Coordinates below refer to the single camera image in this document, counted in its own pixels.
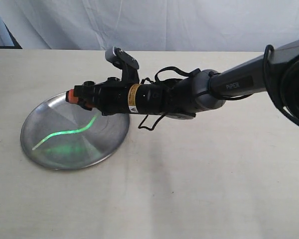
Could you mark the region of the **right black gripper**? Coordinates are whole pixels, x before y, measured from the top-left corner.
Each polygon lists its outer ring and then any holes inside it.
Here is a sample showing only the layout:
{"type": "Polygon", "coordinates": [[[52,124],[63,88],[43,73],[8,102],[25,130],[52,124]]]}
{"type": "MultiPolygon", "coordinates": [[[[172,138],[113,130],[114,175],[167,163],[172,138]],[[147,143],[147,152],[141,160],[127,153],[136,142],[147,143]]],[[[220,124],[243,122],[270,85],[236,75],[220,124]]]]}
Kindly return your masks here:
{"type": "Polygon", "coordinates": [[[67,91],[65,101],[79,105],[88,111],[96,108],[103,116],[128,114],[130,112],[128,106],[129,89],[129,83],[119,81],[115,77],[109,77],[99,84],[86,81],[82,85],[74,86],[73,91],[67,91]]]}

